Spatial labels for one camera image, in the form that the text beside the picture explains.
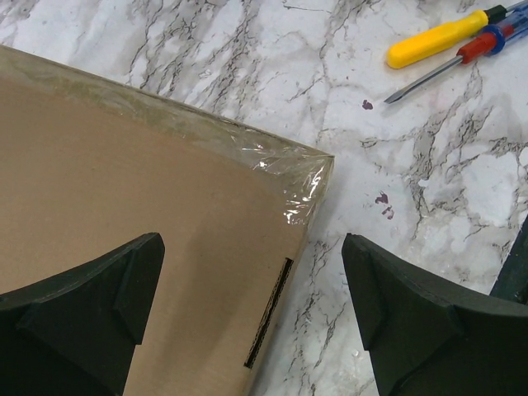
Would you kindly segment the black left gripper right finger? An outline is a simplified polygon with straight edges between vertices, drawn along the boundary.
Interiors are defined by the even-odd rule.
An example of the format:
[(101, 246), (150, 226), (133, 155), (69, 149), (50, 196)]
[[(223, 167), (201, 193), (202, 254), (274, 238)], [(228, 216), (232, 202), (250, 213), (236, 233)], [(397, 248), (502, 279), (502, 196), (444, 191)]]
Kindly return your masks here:
[(525, 395), (527, 307), (349, 233), (343, 266), (381, 395)]

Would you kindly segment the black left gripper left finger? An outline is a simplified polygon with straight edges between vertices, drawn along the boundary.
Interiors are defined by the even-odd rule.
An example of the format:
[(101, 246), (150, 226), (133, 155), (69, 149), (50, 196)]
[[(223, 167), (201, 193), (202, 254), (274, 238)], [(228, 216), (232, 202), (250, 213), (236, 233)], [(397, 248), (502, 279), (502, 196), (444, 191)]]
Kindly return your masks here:
[(146, 233), (1, 296), (3, 395), (122, 395), (165, 246)]

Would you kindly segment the brown cardboard express box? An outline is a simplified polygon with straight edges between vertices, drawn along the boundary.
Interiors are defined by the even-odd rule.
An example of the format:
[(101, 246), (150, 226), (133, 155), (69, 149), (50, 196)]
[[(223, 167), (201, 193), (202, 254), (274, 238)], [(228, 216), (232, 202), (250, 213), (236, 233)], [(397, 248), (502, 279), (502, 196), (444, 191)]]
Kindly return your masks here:
[(247, 395), (331, 155), (1, 49), (1, 296), (146, 233), (165, 253), (122, 395)]

